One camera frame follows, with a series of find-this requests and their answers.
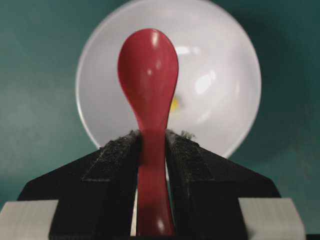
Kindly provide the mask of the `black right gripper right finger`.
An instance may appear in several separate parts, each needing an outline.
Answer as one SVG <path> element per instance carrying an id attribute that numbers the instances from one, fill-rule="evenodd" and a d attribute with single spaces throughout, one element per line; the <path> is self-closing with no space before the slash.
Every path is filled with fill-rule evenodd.
<path id="1" fill-rule="evenodd" d="M 171 130 L 165 154 L 176 234 L 188 240 L 247 240 L 239 198 L 278 198 L 274 182 Z"/>

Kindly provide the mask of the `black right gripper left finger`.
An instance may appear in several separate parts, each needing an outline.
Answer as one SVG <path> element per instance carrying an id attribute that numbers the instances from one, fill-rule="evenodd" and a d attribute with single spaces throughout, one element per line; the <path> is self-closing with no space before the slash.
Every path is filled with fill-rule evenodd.
<path id="1" fill-rule="evenodd" d="M 141 135 L 135 130 L 26 183 L 20 201 L 58 202 L 51 240 L 118 240 L 131 233 Z"/>

